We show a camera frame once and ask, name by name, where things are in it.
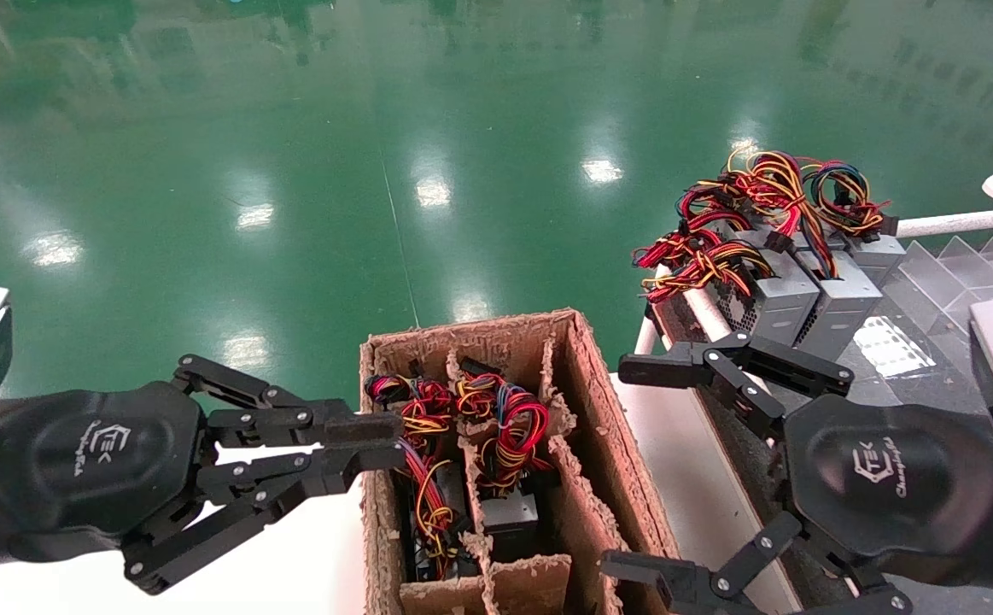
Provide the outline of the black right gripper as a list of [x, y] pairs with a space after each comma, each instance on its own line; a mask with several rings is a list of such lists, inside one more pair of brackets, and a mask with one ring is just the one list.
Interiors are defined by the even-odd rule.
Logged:
[[[603, 575], [648, 585], [669, 612], [757, 614], [746, 588], [786, 550], [801, 548], [856, 587], [855, 598], [809, 614], [910, 614], [911, 600], [871, 560], [941, 575], [964, 565], [993, 518], [993, 435], [983, 416], [820, 397], [847, 396], [854, 373], [747, 332], [674, 342], [664, 354], [625, 354], [617, 375], [626, 384], [712, 390], [755, 436], [784, 439], [800, 515], [778, 514], [719, 570], [602, 553]], [[815, 401], [786, 416], [759, 381]]]

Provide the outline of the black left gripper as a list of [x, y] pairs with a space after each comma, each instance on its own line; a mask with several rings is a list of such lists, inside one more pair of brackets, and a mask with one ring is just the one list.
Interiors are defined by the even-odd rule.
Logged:
[[[195, 354], [179, 360], [173, 384], [0, 402], [0, 563], [124, 548], [126, 579], [160, 595], [302, 502], [406, 463], [391, 413], [302, 400]], [[195, 393], [228, 407], [206, 419]], [[224, 448], [325, 448], [196, 468], [203, 428]]]

